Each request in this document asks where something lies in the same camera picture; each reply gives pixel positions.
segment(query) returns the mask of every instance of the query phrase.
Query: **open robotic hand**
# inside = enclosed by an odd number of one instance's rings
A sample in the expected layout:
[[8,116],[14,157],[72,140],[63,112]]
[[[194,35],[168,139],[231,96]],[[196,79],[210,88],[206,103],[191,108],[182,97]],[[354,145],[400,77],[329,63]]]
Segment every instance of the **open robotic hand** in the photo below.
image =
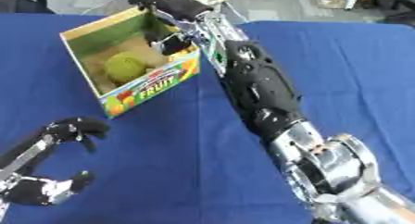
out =
[[80,171],[68,180],[51,180],[32,173],[60,143],[78,142],[93,153],[95,147],[89,136],[104,139],[108,130],[106,124],[92,118],[66,118],[42,127],[0,156],[0,221],[10,203],[56,205],[88,186],[94,179],[89,171]]
[[382,185],[367,146],[349,134],[323,139],[300,113],[299,97],[274,60],[225,16],[195,0],[130,4],[180,29],[153,37],[150,45],[161,53],[180,51],[190,42],[200,46],[234,109],[315,223],[415,223],[415,205]]

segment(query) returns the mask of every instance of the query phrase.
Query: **blue table cover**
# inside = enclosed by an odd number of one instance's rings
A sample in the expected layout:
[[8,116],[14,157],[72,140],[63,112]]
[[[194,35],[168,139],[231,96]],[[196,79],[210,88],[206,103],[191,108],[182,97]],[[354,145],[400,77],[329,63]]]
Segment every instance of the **blue table cover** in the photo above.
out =
[[[52,120],[106,119],[58,33],[98,17],[0,15],[0,148]],[[384,182],[415,200],[415,33],[404,26],[254,22],[322,134],[348,132],[377,155]],[[6,223],[302,224],[309,213],[202,72],[108,122],[95,155],[61,144],[37,174],[97,179],[62,205],[12,205]]]

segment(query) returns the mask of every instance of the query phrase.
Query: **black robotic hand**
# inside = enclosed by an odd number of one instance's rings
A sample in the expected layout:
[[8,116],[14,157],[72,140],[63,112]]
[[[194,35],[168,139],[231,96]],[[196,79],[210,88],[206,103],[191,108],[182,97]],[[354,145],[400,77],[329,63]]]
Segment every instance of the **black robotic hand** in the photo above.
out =
[[79,142],[90,153],[95,146],[89,136],[106,138],[108,125],[93,118],[66,118],[42,127],[0,156],[0,196],[4,202],[22,205],[55,205],[83,190],[93,179],[81,171],[63,181],[30,176],[35,168],[64,142]]
[[158,11],[172,15],[176,20],[195,21],[196,16],[213,10],[196,0],[129,0],[130,5],[150,8],[154,6]]

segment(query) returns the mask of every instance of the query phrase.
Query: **silver cylinder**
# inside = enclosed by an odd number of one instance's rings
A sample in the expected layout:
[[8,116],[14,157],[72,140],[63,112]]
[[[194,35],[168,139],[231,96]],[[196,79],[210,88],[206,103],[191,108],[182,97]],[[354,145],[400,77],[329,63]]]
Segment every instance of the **silver cylinder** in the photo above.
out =
[[339,205],[351,224],[415,223],[415,205],[384,186]]

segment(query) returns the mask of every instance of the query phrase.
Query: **robot forearm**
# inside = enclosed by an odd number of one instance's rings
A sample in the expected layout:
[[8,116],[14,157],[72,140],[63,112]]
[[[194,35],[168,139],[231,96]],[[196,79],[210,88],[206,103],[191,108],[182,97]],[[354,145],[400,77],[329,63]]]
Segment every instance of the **robot forearm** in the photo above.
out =
[[[271,57],[222,14],[195,0],[130,3],[180,28],[173,34],[182,48],[190,40],[200,46],[242,121],[315,222],[415,223],[414,204],[383,187],[366,145],[349,134],[324,140],[299,112],[297,95]],[[167,42],[156,43],[165,44],[164,53],[170,51]]]

